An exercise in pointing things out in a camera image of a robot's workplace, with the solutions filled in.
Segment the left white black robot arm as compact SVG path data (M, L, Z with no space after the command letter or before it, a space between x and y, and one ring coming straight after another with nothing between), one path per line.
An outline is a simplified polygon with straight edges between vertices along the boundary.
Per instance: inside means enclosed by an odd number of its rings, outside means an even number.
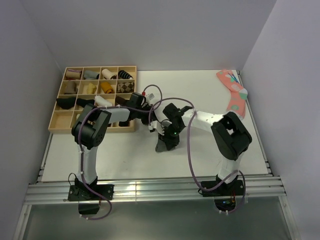
M79 169L74 187L86 200L101 195L108 188L98 184L96 170L98 146L104 140L109 125L116 122L130 122L140 119L144 125L151 125L157 118L151 100L152 93L134 92L128 100L116 97L116 106L87 104L75 121L71 134L79 150Z

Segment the grey sock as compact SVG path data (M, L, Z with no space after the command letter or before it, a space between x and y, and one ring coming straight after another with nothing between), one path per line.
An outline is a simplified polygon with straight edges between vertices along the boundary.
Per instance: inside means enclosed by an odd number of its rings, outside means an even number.
M157 153L167 152L174 148L170 138L165 135L158 135L157 144L155 146L155 151Z

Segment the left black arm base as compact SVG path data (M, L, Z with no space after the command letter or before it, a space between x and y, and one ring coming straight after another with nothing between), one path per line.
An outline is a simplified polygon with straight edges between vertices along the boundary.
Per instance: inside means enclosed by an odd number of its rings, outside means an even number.
M93 190L104 196L108 200L113 199L114 185L113 184L98 184L93 187ZM103 198L88 190L82 182L80 185L71 185L67 200L69 202L78 202L78 212L81 215L95 215L100 210L100 203L81 203L85 201L101 201Z

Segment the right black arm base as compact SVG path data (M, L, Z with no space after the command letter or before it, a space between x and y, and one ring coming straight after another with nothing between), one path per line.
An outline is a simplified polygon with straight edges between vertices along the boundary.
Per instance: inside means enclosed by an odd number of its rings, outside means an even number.
M246 184L235 179L230 184L223 183L212 191L197 191L202 197L213 197L214 205L219 214L230 214L246 202Z

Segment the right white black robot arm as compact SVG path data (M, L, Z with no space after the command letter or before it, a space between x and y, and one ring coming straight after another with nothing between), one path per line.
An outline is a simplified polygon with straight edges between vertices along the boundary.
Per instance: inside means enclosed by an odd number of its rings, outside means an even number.
M214 190L222 195L229 194L238 180L240 162L252 143L252 136L234 112L213 114L196 111L190 106L177 108L173 103L162 111L169 123L158 133L155 147L157 153L171 151L180 142L179 134L187 129L187 157L191 162L190 131L197 128L213 134L217 148L223 156L222 165L216 175Z

